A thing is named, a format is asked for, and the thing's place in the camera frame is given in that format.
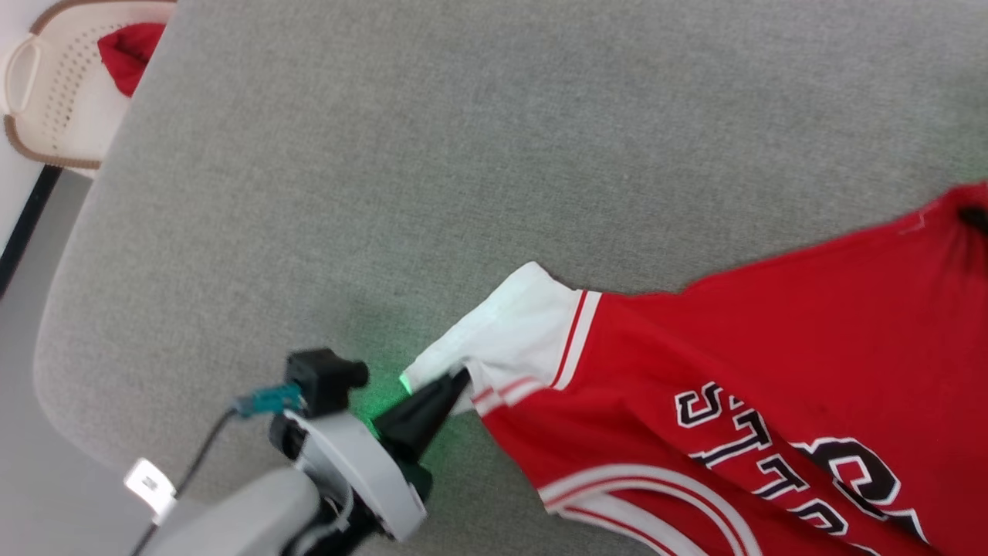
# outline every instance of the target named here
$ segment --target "basket handle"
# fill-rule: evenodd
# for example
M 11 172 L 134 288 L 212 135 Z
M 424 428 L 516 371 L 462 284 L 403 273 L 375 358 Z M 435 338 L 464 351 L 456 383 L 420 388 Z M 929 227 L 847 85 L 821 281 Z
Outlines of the basket handle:
M 35 80 L 38 78 L 38 68 L 41 67 L 41 47 L 36 41 L 38 37 L 35 35 L 28 35 L 19 45 L 14 47 L 14 50 L 6 58 L 6 67 L 3 68 L 4 75 L 4 86 L 3 86 L 3 98 L 2 108 L 7 114 L 11 116 L 17 116 L 27 110 L 28 104 L 31 101 L 31 92 L 35 88 Z M 20 104 L 15 104 L 14 97 L 14 80 L 16 76 L 14 75 L 14 68 L 17 67 L 18 61 L 22 56 L 28 55 L 28 52 L 34 54 L 35 59 L 31 64 L 31 73 L 28 74 L 28 80 L 26 83 L 21 83 L 22 93 L 20 97 Z

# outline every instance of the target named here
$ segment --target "red jersey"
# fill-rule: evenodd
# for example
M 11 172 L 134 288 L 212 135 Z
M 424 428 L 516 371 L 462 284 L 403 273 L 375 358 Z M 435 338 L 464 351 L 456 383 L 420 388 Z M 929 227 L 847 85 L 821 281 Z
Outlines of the red jersey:
M 681 294 L 534 263 L 423 353 L 546 508 L 659 554 L 968 554 L 988 495 L 988 184 Z

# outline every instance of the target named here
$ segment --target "white sleeve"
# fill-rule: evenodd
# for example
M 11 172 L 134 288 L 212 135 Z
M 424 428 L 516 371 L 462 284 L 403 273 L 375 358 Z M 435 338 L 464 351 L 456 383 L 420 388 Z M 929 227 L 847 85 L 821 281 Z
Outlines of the white sleeve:
M 530 262 L 419 355 L 401 381 L 414 392 L 465 366 L 471 387 L 454 413 L 470 409 L 475 395 L 511 388 L 521 379 L 561 390 L 579 358 L 566 351 L 572 351 L 574 336 L 582 348 L 599 299 L 600 294 L 559 284 Z

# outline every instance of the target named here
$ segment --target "teal connector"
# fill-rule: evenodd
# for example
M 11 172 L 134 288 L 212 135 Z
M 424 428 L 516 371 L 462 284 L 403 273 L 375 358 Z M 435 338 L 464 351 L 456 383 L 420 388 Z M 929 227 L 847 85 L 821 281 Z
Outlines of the teal connector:
M 249 396 L 233 401 L 233 408 L 241 417 L 260 414 L 279 414 L 285 410 L 299 412 L 303 408 L 302 389 L 297 384 L 282 384 L 273 388 L 255 390 Z

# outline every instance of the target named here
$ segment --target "robotic arm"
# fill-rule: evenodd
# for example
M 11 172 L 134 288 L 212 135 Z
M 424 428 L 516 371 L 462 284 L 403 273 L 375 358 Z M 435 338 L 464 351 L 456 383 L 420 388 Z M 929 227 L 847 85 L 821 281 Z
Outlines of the robotic arm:
M 375 533 L 411 537 L 433 483 L 419 461 L 470 378 L 459 370 L 399 402 L 373 420 L 377 435 L 348 411 L 368 379 L 364 363 L 329 349 L 290 356 L 286 384 L 302 409 L 277 414 L 269 438 L 293 467 L 247 485 L 153 555 L 344 556 Z

